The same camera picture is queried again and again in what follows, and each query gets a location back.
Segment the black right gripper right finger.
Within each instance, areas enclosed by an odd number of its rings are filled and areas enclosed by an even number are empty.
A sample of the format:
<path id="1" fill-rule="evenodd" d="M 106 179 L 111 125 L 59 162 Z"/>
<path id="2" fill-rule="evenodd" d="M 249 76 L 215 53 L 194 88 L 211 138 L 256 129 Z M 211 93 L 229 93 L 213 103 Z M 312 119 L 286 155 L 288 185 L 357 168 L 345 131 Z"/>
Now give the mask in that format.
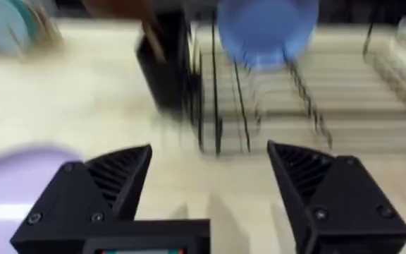
<path id="1" fill-rule="evenodd" d="M 297 253 L 399 253 L 406 223 L 353 156 L 267 143 Z"/>

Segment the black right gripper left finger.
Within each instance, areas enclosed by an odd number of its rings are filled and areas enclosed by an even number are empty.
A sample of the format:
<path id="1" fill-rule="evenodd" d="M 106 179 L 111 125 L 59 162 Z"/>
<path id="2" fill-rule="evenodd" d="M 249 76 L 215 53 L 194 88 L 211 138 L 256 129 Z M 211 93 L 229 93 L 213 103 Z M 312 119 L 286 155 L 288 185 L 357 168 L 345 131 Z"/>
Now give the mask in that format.
<path id="1" fill-rule="evenodd" d="M 18 253 L 93 253 L 125 246 L 152 158 L 141 145 L 66 162 L 43 190 L 10 242 Z"/>

